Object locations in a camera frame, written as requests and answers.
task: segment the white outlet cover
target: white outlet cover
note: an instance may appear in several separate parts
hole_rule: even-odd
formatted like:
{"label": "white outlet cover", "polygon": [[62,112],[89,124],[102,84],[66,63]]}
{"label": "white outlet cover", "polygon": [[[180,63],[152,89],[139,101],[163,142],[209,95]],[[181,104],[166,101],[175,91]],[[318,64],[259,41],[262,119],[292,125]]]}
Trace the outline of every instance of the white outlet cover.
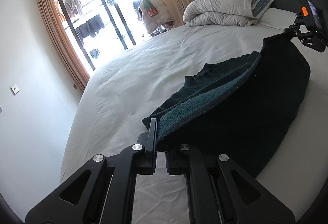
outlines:
{"label": "white outlet cover", "polygon": [[16,84],[10,87],[14,95],[16,95],[19,92],[19,88]]}

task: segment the mattress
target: mattress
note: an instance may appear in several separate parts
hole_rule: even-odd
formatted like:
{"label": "mattress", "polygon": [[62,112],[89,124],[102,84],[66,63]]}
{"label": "mattress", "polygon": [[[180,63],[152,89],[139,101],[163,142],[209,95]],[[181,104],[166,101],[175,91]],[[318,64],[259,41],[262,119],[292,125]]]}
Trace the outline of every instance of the mattress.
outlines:
{"label": "mattress", "polygon": [[[269,9],[250,27],[185,25],[98,68],[73,121],[61,181],[94,155],[118,154],[134,144],[147,131],[141,120],[183,86],[184,76],[197,74],[205,63],[260,51],[263,38],[281,33],[294,19],[294,13]],[[298,220],[328,176],[328,51],[292,41],[311,67],[308,89],[283,142],[256,179]],[[132,223],[189,223],[185,178],[166,173],[164,153],[157,155],[153,176],[137,177]]]}

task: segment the orange tape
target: orange tape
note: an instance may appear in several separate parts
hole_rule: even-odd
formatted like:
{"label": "orange tape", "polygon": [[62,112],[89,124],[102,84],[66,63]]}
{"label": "orange tape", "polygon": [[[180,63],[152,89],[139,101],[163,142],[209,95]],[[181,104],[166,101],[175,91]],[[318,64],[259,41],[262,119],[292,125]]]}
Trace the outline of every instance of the orange tape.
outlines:
{"label": "orange tape", "polygon": [[304,15],[304,16],[308,16],[308,15],[309,15],[309,13],[307,12],[305,6],[303,6],[301,9],[302,9],[302,12],[303,12],[303,15]]}

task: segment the sliding glass door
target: sliding glass door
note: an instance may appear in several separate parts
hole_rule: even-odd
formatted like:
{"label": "sliding glass door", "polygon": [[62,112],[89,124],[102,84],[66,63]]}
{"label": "sliding glass door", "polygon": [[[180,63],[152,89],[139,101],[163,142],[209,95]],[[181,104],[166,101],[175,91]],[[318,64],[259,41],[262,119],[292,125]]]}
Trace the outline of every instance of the sliding glass door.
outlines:
{"label": "sliding glass door", "polygon": [[150,37],[138,7],[143,0],[54,0],[63,27],[89,74]]}

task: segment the silver bolt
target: silver bolt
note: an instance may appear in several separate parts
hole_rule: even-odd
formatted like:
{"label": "silver bolt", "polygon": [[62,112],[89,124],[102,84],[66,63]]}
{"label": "silver bolt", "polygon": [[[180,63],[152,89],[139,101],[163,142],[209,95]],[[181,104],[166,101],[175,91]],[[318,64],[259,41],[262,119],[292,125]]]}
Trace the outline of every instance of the silver bolt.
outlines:
{"label": "silver bolt", "polygon": [[220,154],[219,159],[223,162],[226,162],[229,160],[229,156],[227,156],[226,154]]}
{"label": "silver bolt", "polygon": [[95,155],[93,157],[93,161],[95,161],[95,162],[101,162],[103,160],[104,160],[104,156],[103,155]]}
{"label": "silver bolt", "polygon": [[181,145],[180,145],[180,149],[181,149],[182,151],[187,151],[187,150],[190,149],[190,146],[187,145],[187,144],[181,144]]}
{"label": "silver bolt", "polygon": [[132,149],[134,151],[139,151],[142,149],[142,145],[141,144],[135,144],[135,145],[132,145]]}

